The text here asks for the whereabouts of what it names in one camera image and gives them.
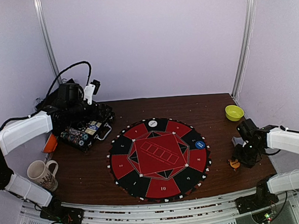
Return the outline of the orange big blind button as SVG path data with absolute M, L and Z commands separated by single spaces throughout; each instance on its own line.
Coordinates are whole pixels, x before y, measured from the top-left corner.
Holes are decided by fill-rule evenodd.
M 230 167 L 234 171 L 236 171 L 237 169 L 239 169 L 239 167 L 241 166 L 241 163 L 237 159 L 235 159 L 235 160 L 229 159 L 229 160 L 227 160 L 227 163 L 230 165 Z

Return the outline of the black poker chip case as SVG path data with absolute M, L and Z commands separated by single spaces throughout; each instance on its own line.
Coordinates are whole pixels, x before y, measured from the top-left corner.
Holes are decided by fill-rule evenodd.
M 111 123 L 115 119 L 113 108 L 105 103 L 106 118 L 73 121 L 72 108 L 83 100 L 84 89 L 72 79 L 63 83 L 47 99 L 40 101 L 36 109 L 50 114 L 52 119 L 52 133 L 64 143 L 87 152 L 96 140 L 103 141 L 112 130 Z

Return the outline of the blue small blind button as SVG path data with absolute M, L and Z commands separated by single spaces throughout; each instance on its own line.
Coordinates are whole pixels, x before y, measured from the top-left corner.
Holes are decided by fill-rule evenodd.
M 205 148 L 205 146 L 206 146 L 206 144 L 205 144 L 205 142 L 204 141 L 201 141 L 201 140 L 198 140 L 198 141 L 196 141 L 196 143 L 195 143 L 195 147 L 197 148 L 197 149 L 204 149 Z

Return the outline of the white dealer button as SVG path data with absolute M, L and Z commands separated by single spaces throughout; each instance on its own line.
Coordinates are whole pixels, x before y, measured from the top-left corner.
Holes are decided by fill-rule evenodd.
M 148 125 L 152 128 L 156 127 L 158 125 L 158 122 L 156 120 L 151 120 L 148 122 Z

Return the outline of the grey playing card deck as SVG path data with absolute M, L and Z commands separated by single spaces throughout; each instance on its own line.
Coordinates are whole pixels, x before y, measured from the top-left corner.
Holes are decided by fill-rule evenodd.
M 236 146 L 238 144 L 243 145 L 244 140 L 241 137 L 232 137 L 232 143 L 233 143 L 233 146 Z

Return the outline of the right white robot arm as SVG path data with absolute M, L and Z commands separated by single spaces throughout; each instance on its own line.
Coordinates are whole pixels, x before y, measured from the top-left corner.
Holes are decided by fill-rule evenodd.
M 251 119 L 237 126 L 239 141 L 232 157 L 244 167 L 254 167 L 266 155 L 278 159 L 287 168 L 276 168 L 278 174 L 262 182 L 261 189 L 253 195 L 253 204 L 264 207 L 272 194 L 299 190 L 299 131 L 282 125 L 258 127 Z

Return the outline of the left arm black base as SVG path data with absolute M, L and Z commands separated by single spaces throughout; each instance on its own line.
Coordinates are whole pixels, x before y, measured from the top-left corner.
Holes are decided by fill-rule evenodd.
M 82 224 L 83 216 L 83 209 L 64 207 L 61 204 L 42 207 L 40 212 L 40 218 L 63 224 Z

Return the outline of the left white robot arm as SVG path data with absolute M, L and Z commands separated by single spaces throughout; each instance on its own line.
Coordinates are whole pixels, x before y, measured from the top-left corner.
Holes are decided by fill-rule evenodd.
M 66 144 L 87 152 L 114 118 L 112 107 L 92 100 L 100 82 L 94 80 L 85 88 L 67 82 L 42 102 L 39 111 L 11 119 L 0 128 L 0 191 L 8 191 L 42 207 L 55 221 L 66 217 L 66 210 L 52 202 L 53 194 L 10 169 L 5 156 L 15 148 L 41 134 L 52 133 Z

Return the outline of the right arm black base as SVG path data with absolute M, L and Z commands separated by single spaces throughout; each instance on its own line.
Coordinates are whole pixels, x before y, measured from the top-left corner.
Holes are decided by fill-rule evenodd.
M 271 194 L 269 191 L 263 192 L 261 190 L 257 190 L 253 195 L 239 197 L 235 200 L 235 204 L 240 214 L 268 207 L 273 202 L 279 202 L 278 196 L 276 194 Z

